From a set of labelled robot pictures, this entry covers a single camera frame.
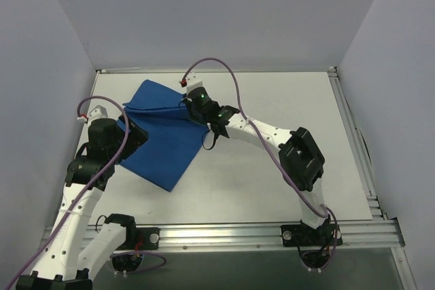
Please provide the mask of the blue surgical wrap cloth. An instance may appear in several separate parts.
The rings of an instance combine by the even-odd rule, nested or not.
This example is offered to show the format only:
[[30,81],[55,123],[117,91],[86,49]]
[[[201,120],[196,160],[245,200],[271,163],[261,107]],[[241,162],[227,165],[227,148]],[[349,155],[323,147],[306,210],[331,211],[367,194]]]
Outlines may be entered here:
[[130,121],[148,133],[148,140],[121,166],[170,192],[203,144],[208,127],[192,122],[182,95],[145,80],[124,103]]

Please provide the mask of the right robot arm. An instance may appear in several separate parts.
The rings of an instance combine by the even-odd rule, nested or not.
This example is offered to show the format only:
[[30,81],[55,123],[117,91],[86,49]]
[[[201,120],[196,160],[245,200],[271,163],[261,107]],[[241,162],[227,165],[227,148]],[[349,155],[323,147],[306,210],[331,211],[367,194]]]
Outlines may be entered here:
[[298,194],[304,240],[317,244],[326,237],[323,223],[329,213],[321,184],[325,158],[307,129],[282,129],[245,116],[240,109],[211,100],[202,86],[188,86],[183,102],[190,117],[210,127],[216,138],[236,139],[266,150]]

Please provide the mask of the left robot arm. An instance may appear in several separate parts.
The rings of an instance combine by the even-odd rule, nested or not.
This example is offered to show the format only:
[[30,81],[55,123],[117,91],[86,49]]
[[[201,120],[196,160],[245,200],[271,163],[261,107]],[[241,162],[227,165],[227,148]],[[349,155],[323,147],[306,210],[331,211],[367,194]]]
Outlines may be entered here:
[[33,268],[18,277],[17,289],[91,289],[92,280],[117,249],[137,240],[134,217],[113,213],[96,239],[81,245],[95,206],[115,167],[147,140],[147,132],[127,114],[118,120],[94,110],[84,118],[88,140],[67,167],[63,199],[48,239],[31,259]]

